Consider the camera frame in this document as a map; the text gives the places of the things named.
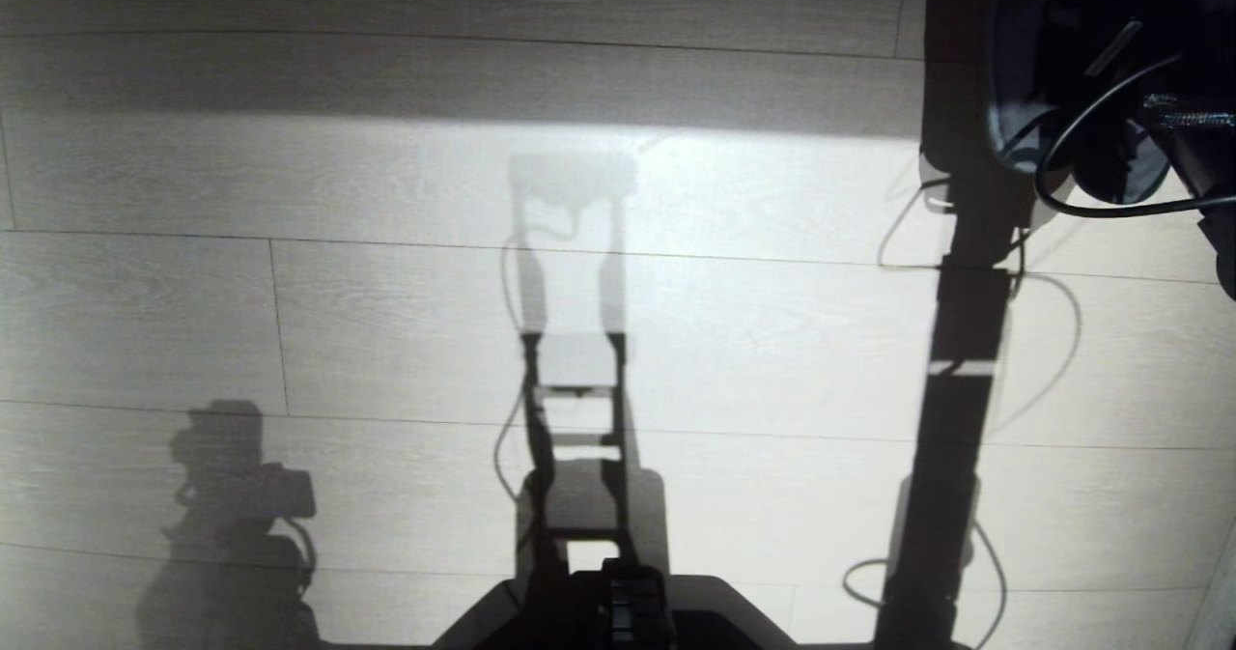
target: floor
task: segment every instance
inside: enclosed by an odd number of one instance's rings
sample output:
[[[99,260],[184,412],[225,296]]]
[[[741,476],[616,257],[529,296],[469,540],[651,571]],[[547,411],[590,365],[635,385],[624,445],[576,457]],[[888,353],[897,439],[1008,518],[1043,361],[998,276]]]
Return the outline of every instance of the floor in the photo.
[[[927,28],[927,0],[0,0],[6,645],[221,638],[219,596],[305,549],[230,542],[255,513],[311,536],[324,639],[431,644],[515,571],[530,325],[565,384],[625,334],[674,573],[869,640],[842,577],[890,551],[957,220],[921,188],[1025,193],[921,157],[952,131],[925,101],[976,87],[973,35]],[[1194,220],[1035,211],[989,368],[988,650],[1193,629],[1236,518],[1236,305]],[[1001,587],[976,549],[958,641]]]

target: power cord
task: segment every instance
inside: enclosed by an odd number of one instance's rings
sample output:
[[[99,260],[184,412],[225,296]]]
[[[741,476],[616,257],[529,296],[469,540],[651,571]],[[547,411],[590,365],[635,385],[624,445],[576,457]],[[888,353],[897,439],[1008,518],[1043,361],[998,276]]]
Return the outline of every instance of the power cord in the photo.
[[[1214,205],[1236,204],[1236,193],[1229,193],[1229,195],[1224,196],[1187,198],[1182,201],[1167,201],[1167,204],[1126,205],[1120,206],[1120,209],[1088,209],[1085,205],[1072,205],[1058,200],[1058,198],[1052,196],[1051,189],[1047,188],[1048,166],[1056,161],[1057,152],[1059,152],[1064,143],[1068,143],[1068,140],[1072,138],[1078,127],[1082,127],[1083,121],[1090,117],[1090,114],[1094,114],[1104,104],[1107,104],[1112,96],[1120,95],[1121,91],[1133,85],[1135,82],[1140,82],[1140,79],[1148,77],[1149,73],[1154,73],[1157,69],[1174,64],[1179,59],[1183,59],[1183,57],[1184,53],[1177,52],[1173,56],[1166,57],[1166,59],[1156,61],[1146,65],[1146,68],[1135,70],[1128,78],[1117,82],[1116,85],[1110,87],[1107,91],[1099,95],[1099,99],[1091,101],[1089,108],[1083,109],[1069,122],[1069,126],[1065,126],[1064,131],[1060,131],[1059,138],[1053,141],[1052,147],[1047,150],[1042,161],[1038,161],[1038,166],[1035,169],[1035,193],[1038,195],[1038,200],[1049,205],[1051,209],[1059,210],[1060,214],[1078,215],[1083,219],[1133,219],[1140,217],[1140,215],[1179,214],[1183,210],[1211,209]]]

